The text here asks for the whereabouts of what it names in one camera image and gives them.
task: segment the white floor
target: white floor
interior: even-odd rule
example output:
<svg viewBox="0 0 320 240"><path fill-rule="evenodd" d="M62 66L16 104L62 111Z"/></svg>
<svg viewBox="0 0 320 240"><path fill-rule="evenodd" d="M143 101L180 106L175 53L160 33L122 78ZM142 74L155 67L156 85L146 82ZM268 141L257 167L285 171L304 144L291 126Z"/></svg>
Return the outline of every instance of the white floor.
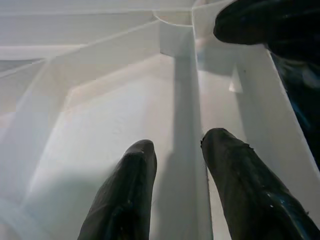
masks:
<svg viewBox="0 0 320 240"><path fill-rule="evenodd" d="M36 170L26 210L55 239L76 239L125 150L151 139L158 159L151 240L197 237L188 60L156 55L74 89Z"/></svg>

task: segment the white tray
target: white tray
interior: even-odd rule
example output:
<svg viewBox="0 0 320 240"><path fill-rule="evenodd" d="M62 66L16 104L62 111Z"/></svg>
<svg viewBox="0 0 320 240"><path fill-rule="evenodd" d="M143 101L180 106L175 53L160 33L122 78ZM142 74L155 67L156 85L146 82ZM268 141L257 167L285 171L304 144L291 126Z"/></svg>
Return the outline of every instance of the white tray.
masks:
<svg viewBox="0 0 320 240"><path fill-rule="evenodd" d="M22 239L77 239L122 154L151 139L158 170L150 239L230 239L200 149L203 133L226 128L256 149L319 226L319 172L269 53L212 36L227 3L133 16L119 31L84 34L76 50L6 72L0 218ZM28 238L26 221L40 235Z"/></svg>

